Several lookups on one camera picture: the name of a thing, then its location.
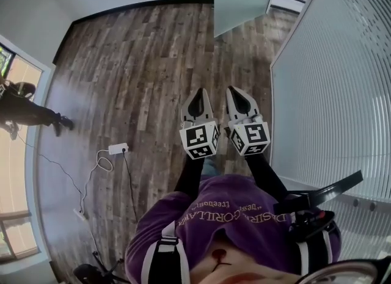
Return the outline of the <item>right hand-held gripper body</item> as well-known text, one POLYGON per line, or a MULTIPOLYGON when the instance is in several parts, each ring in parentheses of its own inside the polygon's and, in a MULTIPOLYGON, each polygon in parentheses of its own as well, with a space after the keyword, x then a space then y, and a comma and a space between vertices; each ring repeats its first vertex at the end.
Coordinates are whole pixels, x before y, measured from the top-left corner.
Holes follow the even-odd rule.
POLYGON ((235 114, 228 122, 228 138, 240 156, 263 153, 271 143, 268 123, 261 114, 235 114))

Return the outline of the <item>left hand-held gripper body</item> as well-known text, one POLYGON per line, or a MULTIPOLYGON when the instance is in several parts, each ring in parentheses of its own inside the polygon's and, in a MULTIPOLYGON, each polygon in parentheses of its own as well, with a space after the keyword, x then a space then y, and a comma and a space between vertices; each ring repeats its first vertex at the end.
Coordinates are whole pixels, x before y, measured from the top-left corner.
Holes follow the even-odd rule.
POLYGON ((180 137, 183 148, 191 159, 214 156, 217 153, 219 136, 218 120, 213 114, 181 117, 180 137))

